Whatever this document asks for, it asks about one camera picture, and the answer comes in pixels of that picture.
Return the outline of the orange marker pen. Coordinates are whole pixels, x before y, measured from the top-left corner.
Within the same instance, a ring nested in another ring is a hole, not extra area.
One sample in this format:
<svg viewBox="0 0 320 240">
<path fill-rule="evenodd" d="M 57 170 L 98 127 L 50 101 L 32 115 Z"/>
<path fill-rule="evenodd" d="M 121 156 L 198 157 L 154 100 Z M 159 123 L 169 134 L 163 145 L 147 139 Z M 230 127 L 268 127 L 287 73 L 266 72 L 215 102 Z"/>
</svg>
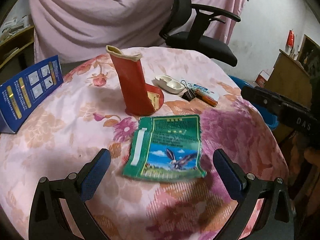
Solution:
<svg viewBox="0 0 320 240">
<path fill-rule="evenodd" d="M 211 105 L 212 107 L 216 107 L 218 104 L 219 96 L 216 93 L 210 91 L 196 90 L 195 94 L 197 98 Z"/>
</svg>

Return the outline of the white earbud case tray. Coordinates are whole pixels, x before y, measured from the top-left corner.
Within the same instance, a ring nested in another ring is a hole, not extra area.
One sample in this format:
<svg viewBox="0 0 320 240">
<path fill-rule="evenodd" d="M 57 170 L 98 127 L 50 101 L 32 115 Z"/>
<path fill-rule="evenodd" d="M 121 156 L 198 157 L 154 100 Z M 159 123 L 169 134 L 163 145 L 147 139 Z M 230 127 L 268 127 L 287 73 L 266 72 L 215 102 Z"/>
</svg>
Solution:
<svg viewBox="0 0 320 240">
<path fill-rule="evenodd" d="M 180 94 L 185 90 L 184 85 L 168 75 L 157 75 L 153 83 L 170 94 Z"/>
</svg>

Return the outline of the black binder clip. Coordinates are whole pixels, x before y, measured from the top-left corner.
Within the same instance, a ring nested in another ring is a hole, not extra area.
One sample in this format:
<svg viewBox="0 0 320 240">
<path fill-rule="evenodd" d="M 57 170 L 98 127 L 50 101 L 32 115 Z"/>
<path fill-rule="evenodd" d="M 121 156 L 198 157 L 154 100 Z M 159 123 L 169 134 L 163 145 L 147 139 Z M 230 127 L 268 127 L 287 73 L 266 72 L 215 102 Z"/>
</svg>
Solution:
<svg viewBox="0 0 320 240">
<path fill-rule="evenodd" d="M 194 98 L 196 98 L 196 94 L 192 90 L 193 85 L 185 80 L 181 80 L 181 84 L 185 87 L 185 92 L 182 95 L 182 99 L 191 102 Z"/>
</svg>

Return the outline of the red box on floor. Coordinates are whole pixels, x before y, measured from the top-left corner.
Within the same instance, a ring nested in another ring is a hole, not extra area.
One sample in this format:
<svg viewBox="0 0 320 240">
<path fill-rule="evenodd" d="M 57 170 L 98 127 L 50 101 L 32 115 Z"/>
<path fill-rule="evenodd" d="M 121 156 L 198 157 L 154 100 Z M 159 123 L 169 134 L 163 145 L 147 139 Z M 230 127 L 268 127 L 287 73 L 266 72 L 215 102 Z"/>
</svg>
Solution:
<svg viewBox="0 0 320 240">
<path fill-rule="evenodd" d="M 255 83 L 259 86 L 259 87 L 264 87 L 265 84 L 267 83 L 267 81 L 269 80 L 270 76 L 267 72 L 265 72 L 264 70 L 262 70 L 256 80 L 255 80 Z"/>
</svg>

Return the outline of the pink sheet on wall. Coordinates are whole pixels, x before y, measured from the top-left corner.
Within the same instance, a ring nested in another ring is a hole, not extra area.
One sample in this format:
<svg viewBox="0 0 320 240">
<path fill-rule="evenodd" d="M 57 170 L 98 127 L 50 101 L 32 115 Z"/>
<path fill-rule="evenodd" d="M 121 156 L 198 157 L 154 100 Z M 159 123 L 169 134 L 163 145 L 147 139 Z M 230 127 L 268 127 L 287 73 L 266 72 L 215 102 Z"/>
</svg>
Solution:
<svg viewBox="0 0 320 240">
<path fill-rule="evenodd" d="M 162 46 L 160 30 L 174 0 L 29 0 L 35 25 L 35 61 L 89 60 L 107 45 Z"/>
</svg>

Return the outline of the blue cardboard box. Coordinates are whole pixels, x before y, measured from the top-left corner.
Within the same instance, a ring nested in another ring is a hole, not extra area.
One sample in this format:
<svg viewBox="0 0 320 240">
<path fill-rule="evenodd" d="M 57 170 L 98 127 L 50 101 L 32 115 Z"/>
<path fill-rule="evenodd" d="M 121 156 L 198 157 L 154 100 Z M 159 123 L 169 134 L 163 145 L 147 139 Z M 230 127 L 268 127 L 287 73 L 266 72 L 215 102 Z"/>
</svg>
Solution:
<svg viewBox="0 0 320 240">
<path fill-rule="evenodd" d="M 1 132 L 15 134 L 35 108 L 63 83 L 57 55 L 38 62 L 1 85 Z"/>
</svg>

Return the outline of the green eagle snack packet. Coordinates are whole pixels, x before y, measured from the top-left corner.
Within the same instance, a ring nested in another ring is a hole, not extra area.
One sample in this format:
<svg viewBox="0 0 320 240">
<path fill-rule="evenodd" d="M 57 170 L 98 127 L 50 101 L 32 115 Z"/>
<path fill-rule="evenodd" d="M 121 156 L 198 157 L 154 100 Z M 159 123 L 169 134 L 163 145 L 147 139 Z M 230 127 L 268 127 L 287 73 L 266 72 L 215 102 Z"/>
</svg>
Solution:
<svg viewBox="0 0 320 240">
<path fill-rule="evenodd" d="M 146 116 L 134 133 L 122 174 L 158 182 L 203 178 L 201 155 L 199 115 Z"/>
</svg>

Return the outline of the wooden cabinet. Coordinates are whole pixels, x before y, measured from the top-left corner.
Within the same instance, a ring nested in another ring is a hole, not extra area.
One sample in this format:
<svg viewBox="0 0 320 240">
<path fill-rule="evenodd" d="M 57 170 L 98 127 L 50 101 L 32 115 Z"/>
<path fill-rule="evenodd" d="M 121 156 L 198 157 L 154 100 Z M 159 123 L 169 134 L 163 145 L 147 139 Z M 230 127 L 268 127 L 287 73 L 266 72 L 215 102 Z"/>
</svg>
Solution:
<svg viewBox="0 0 320 240">
<path fill-rule="evenodd" d="M 311 106 L 312 87 L 309 75 L 298 61 L 293 60 L 281 49 L 264 88 L 305 107 Z"/>
</svg>

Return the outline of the red packet hanging on wall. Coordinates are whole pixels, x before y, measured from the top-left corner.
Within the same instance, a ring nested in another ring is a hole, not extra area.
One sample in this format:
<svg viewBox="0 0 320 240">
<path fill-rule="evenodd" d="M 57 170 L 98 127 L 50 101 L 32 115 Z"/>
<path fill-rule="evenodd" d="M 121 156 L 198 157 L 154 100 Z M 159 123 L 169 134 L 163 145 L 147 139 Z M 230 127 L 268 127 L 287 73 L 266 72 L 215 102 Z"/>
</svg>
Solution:
<svg viewBox="0 0 320 240">
<path fill-rule="evenodd" d="M 294 44 L 295 44 L 295 33 L 292 29 L 290 29 L 287 37 L 286 45 L 290 48 L 293 48 Z"/>
</svg>

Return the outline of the floral pink tablecloth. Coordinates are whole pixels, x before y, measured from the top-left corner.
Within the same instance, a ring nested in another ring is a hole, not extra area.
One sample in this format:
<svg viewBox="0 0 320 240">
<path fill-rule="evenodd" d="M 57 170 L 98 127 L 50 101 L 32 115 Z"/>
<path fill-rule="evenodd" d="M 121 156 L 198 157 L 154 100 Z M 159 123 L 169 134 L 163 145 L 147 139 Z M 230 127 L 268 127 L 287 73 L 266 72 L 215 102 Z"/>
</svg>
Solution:
<svg viewBox="0 0 320 240">
<path fill-rule="evenodd" d="M 87 202 L 111 239 L 212 239 L 236 208 L 214 165 L 221 148 L 245 173 L 286 179 L 288 167 L 259 112 L 213 61 L 195 51 L 131 48 L 145 80 L 185 80 L 217 94 L 217 106 L 165 94 L 146 124 L 126 113 L 108 54 L 68 73 L 16 134 L 1 135 L 1 210 L 28 237 L 40 179 L 78 172 L 102 149 L 110 166 Z"/>
</svg>

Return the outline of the white blue sachet packet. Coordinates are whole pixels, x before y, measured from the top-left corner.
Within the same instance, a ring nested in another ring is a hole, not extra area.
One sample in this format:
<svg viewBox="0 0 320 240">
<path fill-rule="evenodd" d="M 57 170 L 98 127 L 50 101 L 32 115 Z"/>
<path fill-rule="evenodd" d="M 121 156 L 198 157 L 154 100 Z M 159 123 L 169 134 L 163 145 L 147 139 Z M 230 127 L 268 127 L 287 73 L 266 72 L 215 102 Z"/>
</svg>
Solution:
<svg viewBox="0 0 320 240">
<path fill-rule="evenodd" d="M 192 90 L 195 92 L 196 90 L 201 91 L 210 91 L 208 88 L 202 87 L 201 85 L 197 85 L 195 83 L 191 83 L 193 85 Z"/>
</svg>

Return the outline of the wooden shelf unit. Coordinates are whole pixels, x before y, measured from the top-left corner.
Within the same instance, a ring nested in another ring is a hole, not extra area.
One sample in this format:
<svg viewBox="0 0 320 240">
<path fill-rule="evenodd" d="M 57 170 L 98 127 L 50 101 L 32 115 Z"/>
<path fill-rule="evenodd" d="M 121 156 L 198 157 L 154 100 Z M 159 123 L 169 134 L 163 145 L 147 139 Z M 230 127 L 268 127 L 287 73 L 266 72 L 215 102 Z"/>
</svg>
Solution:
<svg viewBox="0 0 320 240">
<path fill-rule="evenodd" d="M 7 38 L 1 44 L 1 83 L 4 83 L 34 61 L 34 26 Z"/>
</svg>

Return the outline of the black office chair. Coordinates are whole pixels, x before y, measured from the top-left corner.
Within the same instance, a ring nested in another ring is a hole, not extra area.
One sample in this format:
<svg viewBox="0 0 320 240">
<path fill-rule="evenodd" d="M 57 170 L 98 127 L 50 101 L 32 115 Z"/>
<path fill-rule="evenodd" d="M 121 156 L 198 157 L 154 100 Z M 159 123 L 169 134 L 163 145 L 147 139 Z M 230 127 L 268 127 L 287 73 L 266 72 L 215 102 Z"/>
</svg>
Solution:
<svg viewBox="0 0 320 240">
<path fill-rule="evenodd" d="M 196 16 L 191 29 L 171 35 L 171 31 L 188 22 L 193 9 L 196 11 Z M 235 22 L 241 21 L 239 16 L 224 9 L 194 4 L 191 0 L 174 0 L 169 19 L 160 30 L 159 36 L 171 48 L 198 51 L 210 59 L 216 59 L 235 67 L 238 59 L 232 53 L 229 46 L 225 42 L 204 35 L 211 22 L 217 21 L 225 24 L 225 21 L 220 16 L 224 16 Z"/>
</svg>

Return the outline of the stack of papers on shelf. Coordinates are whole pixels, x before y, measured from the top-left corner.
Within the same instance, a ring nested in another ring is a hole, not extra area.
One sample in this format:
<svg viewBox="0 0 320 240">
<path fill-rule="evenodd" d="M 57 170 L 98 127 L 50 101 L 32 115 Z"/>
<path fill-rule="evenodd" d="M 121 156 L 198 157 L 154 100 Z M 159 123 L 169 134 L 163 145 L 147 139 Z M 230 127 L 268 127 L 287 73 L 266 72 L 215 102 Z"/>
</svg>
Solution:
<svg viewBox="0 0 320 240">
<path fill-rule="evenodd" d="M 31 15 L 25 15 L 20 20 L 14 18 L 13 20 L 5 22 L 1 27 L 1 42 L 31 25 Z"/>
</svg>

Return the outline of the red paper bag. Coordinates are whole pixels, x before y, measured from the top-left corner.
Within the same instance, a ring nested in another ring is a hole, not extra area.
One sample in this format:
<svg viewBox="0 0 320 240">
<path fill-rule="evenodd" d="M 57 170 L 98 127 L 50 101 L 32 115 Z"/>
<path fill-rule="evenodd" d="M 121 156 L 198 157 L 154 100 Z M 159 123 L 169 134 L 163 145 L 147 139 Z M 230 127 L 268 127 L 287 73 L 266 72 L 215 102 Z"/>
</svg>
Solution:
<svg viewBox="0 0 320 240">
<path fill-rule="evenodd" d="M 126 112 L 137 116 L 150 116 L 164 103 L 161 89 L 146 83 L 141 64 L 142 54 L 124 54 L 120 49 L 107 45 L 120 82 Z"/>
</svg>

